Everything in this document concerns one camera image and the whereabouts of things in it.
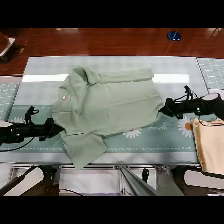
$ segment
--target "folded cloth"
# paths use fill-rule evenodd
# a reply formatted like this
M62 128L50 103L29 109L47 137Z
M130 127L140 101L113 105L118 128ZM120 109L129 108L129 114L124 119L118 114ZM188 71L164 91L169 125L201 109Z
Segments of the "folded cloth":
M224 174L224 121L200 122L194 119L193 132L202 170Z
M107 150L102 136L144 127L160 118L162 98L151 69L96 73L76 67L59 88L55 123L76 169Z

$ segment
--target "green shirt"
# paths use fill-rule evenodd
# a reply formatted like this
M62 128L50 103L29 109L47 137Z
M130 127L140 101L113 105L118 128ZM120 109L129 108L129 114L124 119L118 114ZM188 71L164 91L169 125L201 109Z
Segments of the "green shirt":
M59 87L52 117L76 169L107 150L102 136L126 132L159 119L162 99L151 69L99 74L77 67Z

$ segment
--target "wooden floor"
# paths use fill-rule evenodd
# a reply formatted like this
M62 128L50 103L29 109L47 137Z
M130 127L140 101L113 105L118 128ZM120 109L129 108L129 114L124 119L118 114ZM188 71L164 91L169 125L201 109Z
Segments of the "wooden floor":
M0 28L20 49L0 61L0 75L23 74L31 56L141 55L224 58L222 28ZM170 31L182 40L167 38Z

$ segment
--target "blue round object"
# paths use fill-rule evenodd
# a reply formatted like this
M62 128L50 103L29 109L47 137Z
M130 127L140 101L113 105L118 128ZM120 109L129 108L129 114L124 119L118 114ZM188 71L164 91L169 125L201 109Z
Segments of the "blue round object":
M168 37L170 40L173 40L173 41L179 41L179 40L181 40L181 34L178 33L178 32L175 32L175 31L169 32L169 33L167 34L167 37Z

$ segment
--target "white flower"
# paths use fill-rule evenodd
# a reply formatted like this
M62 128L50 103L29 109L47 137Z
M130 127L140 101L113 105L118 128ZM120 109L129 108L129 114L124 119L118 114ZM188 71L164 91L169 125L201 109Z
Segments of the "white flower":
M22 117L14 117L13 119L10 120L11 122L14 123L24 123L24 119Z
M134 130L131 130L129 132L124 132L123 135L126 136L126 138L135 138L136 136L139 136L141 134L141 128L139 129L134 129Z
M182 135L188 138L192 138L192 135L193 135L192 125L189 118L184 116L182 120L178 121L177 126L178 126L178 130L182 132Z

